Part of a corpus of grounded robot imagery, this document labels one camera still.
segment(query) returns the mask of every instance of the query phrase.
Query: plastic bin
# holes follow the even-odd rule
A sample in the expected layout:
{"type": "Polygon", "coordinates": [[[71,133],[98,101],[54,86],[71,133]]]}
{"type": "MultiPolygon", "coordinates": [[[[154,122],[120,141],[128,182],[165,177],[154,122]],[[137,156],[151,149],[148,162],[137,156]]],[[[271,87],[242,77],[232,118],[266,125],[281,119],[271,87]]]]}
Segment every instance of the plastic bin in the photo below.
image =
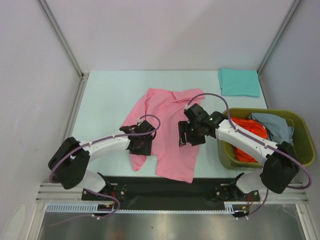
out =
{"type": "MultiPolygon", "coordinates": [[[[312,144],[305,121],[297,114],[287,110],[261,109],[261,108],[230,108],[231,117],[247,119],[251,113],[274,114],[284,118],[289,126],[294,127],[293,148],[298,160],[305,167],[310,166],[315,160],[315,149],[312,144]]],[[[218,153],[221,164],[227,169],[234,168],[262,168],[259,163],[241,162],[236,159],[234,147],[218,140],[218,153]]]]}

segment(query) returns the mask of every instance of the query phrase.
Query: teal towel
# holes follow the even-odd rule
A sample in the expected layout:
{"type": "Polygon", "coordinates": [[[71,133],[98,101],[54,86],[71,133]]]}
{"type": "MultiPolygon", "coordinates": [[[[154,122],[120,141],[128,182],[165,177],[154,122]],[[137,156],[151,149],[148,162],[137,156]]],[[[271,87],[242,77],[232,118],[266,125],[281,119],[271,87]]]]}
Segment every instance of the teal towel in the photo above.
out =
{"type": "Polygon", "coordinates": [[[221,68],[218,78],[222,96],[260,97],[257,71],[221,68]]]}

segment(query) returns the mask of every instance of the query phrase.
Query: wall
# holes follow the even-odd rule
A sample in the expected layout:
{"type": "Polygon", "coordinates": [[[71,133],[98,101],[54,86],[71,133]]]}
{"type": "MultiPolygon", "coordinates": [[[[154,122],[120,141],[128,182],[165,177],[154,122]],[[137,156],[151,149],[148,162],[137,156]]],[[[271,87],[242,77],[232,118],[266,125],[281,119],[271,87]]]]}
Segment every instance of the wall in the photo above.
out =
{"type": "Polygon", "coordinates": [[[47,0],[85,72],[257,69],[293,0],[47,0]]]}
{"type": "Polygon", "coordinates": [[[22,231],[31,222],[79,79],[35,0],[0,1],[0,32],[1,235],[21,204],[25,205],[22,231]]]}
{"type": "MultiPolygon", "coordinates": [[[[320,153],[320,1],[305,0],[262,72],[269,107],[288,109],[306,121],[320,153]]],[[[308,168],[313,186],[307,196],[320,223],[320,159],[308,168]]]]}

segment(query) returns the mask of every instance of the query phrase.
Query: orange cloth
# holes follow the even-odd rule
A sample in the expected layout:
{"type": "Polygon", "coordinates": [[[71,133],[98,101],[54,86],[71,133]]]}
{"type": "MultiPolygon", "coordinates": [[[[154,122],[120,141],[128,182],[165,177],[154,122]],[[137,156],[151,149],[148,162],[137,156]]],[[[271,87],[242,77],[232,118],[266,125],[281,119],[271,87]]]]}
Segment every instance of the orange cloth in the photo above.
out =
{"type": "MultiPolygon", "coordinates": [[[[238,124],[240,127],[243,127],[244,129],[250,131],[251,133],[258,135],[261,138],[267,139],[268,133],[264,126],[257,123],[254,120],[246,120],[238,117],[231,117],[232,121],[234,121],[236,124],[238,124]]],[[[246,163],[257,163],[257,161],[251,157],[250,155],[246,154],[244,151],[240,150],[237,147],[234,147],[234,154],[236,156],[236,159],[240,162],[246,162],[246,163]]]]}

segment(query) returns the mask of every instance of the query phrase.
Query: pink garment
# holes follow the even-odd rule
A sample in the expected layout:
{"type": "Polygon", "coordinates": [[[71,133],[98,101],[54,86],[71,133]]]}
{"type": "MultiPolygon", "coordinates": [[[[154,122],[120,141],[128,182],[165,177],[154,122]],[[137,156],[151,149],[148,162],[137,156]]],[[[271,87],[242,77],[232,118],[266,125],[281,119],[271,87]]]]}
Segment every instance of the pink garment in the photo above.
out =
{"type": "MultiPolygon", "coordinates": [[[[184,115],[186,104],[201,93],[201,89],[178,92],[150,88],[124,121],[123,126],[130,126],[136,124],[137,119],[145,114],[153,114],[160,118],[161,127],[156,132],[151,148],[151,155],[157,156],[156,175],[192,183],[199,146],[187,144],[179,147],[178,122],[187,120],[184,115]]],[[[203,98],[204,96],[198,97],[192,104],[200,104],[200,99],[203,98]]],[[[156,119],[147,117],[147,120],[157,127],[156,119]]],[[[146,159],[143,155],[130,154],[133,170],[138,171],[146,159]]]]}

